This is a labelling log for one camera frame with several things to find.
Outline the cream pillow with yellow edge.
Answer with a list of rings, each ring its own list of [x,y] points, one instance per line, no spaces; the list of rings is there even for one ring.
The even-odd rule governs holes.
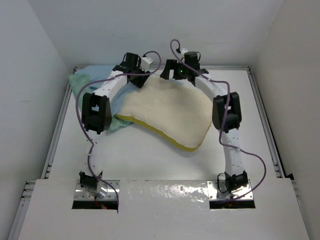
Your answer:
[[[151,75],[127,93],[116,117],[146,128],[175,147],[194,152],[212,125],[212,102],[199,89]]]

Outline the green and blue pillowcase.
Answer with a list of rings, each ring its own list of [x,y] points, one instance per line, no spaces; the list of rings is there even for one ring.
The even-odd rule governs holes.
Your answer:
[[[110,68],[106,65],[92,65],[84,68],[96,73],[106,70],[107,77],[102,77],[88,83],[81,84],[81,88],[74,92],[81,108],[81,124],[85,131],[101,134],[110,129],[112,118],[123,105],[126,94],[140,88],[127,83],[127,76],[133,71],[143,71],[138,66],[116,65]]]

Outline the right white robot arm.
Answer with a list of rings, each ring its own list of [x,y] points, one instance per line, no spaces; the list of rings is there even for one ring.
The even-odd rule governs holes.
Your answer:
[[[225,157],[224,185],[226,191],[246,186],[248,175],[244,168],[239,145],[239,128],[242,121],[240,97],[230,91],[226,81],[213,80],[210,73],[200,67],[200,53],[185,48],[173,52],[176,60],[168,59],[160,77],[168,79],[173,71],[175,80],[187,79],[212,101],[212,123],[219,132],[219,143]]]

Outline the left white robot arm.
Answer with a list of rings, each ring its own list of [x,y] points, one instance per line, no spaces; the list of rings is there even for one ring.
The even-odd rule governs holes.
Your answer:
[[[141,88],[151,74],[149,68],[152,62],[146,55],[127,52],[122,62],[112,68],[108,77],[85,84],[76,96],[76,103],[81,101],[81,108],[76,108],[76,115],[81,130],[90,143],[87,160],[79,173],[79,182],[82,188],[92,194],[101,194],[108,188],[113,188],[102,179],[101,164],[91,160],[97,144],[93,134],[100,135],[110,128],[115,115],[112,102],[120,96],[124,87],[133,85]]]

